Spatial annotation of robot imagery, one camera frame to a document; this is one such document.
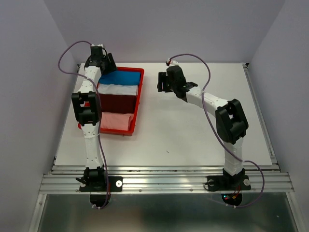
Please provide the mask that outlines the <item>blue t shirt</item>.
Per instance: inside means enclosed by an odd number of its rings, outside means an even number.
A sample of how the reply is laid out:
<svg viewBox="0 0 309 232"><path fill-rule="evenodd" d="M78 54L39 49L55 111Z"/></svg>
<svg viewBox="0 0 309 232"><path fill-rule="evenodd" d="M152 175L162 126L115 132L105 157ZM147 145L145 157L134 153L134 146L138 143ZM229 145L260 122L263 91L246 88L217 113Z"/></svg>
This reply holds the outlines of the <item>blue t shirt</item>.
<svg viewBox="0 0 309 232"><path fill-rule="evenodd" d="M124 85L124 86L137 86L140 83L139 72L128 71L114 71L109 74L103 75L99 81L104 85Z"/></svg>

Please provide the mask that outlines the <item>red plastic tray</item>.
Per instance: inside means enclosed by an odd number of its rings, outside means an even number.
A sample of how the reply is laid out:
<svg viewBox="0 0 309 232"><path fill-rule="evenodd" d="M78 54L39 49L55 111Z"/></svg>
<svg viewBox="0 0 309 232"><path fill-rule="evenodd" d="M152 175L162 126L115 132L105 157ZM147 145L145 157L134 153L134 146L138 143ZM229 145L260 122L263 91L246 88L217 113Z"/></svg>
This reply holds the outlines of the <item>red plastic tray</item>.
<svg viewBox="0 0 309 232"><path fill-rule="evenodd" d="M138 88L138 94L137 94L137 100L136 100L136 106L135 106L135 112L133 113L133 119L130 124L129 130L111 130L111 129L103 129L100 127L100 133L107 133L107 134L116 134L116 135L123 135L123 136L131 136L134 133L137 115L138 115L138 109L140 104L140 96L142 92L142 84L143 84L143 77L144 77L144 69L142 68L131 68L131 67L118 67L117 71L128 71L128 72L139 72L140 73L140 83Z"/></svg>

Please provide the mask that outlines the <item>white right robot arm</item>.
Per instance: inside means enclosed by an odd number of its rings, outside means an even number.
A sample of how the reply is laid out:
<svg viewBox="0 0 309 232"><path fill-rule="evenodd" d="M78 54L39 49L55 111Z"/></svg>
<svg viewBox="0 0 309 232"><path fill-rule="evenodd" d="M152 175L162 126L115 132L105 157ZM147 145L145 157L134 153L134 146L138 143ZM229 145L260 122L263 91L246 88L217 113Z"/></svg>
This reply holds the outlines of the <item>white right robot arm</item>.
<svg viewBox="0 0 309 232"><path fill-rule="evenodd" d="M172 65L158 73L158 92L173 92L184 102L202 108L207 120L225 150L223 185L232 189L239 184L243 170L242 144L249 124L240 101L221 99L205 92L198 84L187 82L183 70Z"/></svg>

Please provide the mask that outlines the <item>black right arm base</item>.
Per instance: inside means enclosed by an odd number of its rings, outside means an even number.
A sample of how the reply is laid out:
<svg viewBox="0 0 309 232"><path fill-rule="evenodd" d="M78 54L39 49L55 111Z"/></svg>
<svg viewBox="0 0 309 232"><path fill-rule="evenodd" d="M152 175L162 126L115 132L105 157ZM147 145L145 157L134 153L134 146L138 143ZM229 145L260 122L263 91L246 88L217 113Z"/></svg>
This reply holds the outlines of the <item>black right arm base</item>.
<svg viewBox="0 0 309 232"><path fill-rule="evenodd" d="M209 175L206 179L204 189L210 192L252 189L244 168L235 175L230 175L223 169L222 175Z"/></svg>

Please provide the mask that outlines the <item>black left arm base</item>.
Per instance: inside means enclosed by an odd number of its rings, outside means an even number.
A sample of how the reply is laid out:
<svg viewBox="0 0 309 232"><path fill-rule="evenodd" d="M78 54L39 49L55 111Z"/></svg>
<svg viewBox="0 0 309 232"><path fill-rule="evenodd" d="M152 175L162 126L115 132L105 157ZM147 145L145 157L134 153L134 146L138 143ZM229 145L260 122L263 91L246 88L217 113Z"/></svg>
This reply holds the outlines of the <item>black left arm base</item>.
<svg viewBox="0 0 309 232"><path fill-rule="evenodd" d="M88 184L83 177L75 178L79 182L80 192L122 192L123 178L121 176L109 176L109 187L107 187L105 178L102 181L93 181Z"/></svg>

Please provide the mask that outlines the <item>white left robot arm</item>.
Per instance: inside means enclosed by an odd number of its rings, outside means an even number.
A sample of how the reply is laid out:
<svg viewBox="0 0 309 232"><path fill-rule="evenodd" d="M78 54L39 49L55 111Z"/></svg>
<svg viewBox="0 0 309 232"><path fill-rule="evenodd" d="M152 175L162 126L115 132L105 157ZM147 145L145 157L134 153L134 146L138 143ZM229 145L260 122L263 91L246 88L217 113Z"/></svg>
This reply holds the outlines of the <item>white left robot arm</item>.
<svg viewBox="0 0 309 232"><path fill-rule="evenodd" d="M97 84L103 74L115 71L116 66L104 45L91 45L90 52L84 64L84 75L80 75L84 80L78 91L72 93L71 100L85 139L86 165L79 181L85 185L91 183L96 190L103 190L108 179L105 177L106 160L99 138L102 110Z"/></svg>

